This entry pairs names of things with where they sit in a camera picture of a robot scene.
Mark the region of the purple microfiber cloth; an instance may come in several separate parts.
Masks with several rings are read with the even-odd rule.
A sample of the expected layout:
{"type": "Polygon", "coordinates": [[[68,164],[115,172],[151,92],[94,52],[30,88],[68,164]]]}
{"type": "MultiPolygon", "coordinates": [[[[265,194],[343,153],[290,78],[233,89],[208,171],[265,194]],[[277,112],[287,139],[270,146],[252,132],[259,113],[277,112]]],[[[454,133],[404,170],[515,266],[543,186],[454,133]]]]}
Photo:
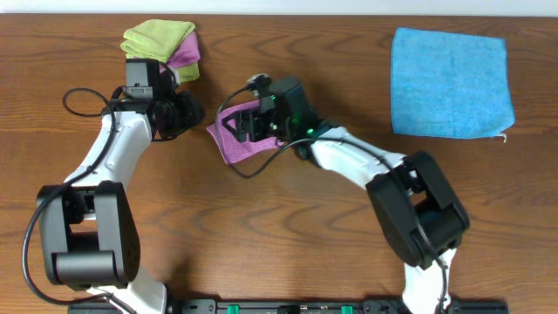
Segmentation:
{"type": "Polygon", "coordinates": [[[235,164],[255,154],[275,149],[282,145],[282,142],[276,137],[270,137],[257,142],[250,140],[239,142],[236,140],[236,137],[222,124],[223,119],[232,113],[237,113],[242,110],[256,109],[257,107],[258,101],[253,100],[240,105],[228,107],[220,112],[218,130],[219,137],[221,139],[221,146],[218,146],[218,148],[226,164],[235,164]]]}

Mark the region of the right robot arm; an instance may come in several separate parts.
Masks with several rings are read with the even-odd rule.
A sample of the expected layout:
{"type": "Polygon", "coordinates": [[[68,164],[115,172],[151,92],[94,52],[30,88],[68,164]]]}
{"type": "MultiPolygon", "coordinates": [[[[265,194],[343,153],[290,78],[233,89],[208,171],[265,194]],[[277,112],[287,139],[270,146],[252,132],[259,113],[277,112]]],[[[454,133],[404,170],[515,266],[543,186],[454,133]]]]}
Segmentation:
{"type": "Polygon", "coordinates": [[[364,189],[384,238],[405,264],[404,306],[412,313],[448,312],[450,265],[470,220],[435,159],[358,139],[321,117],[296,77],[257,74],[241,90],[252,92],[258,104],[228,115],[216,112],[218,147],[224,147],[222,129],[239,143],[273,138],[281,152],[293,148],[300,159],[364,189]]]}

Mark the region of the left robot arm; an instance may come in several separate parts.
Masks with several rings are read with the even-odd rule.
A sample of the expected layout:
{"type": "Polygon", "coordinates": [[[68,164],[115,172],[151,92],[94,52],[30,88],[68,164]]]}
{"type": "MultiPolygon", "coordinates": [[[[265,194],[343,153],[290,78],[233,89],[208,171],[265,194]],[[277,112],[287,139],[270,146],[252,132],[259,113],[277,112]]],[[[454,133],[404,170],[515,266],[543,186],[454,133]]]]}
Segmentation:
{"type": "Polygon", "coordinates": [[[60,185],[37,195],[48,280],[125,313],[164,313],[168,292],[140,265],[140,237],[126,189],[143,152],[201,123],[191,92],[140,98],[115,92],[90,151],[60,185]]]}

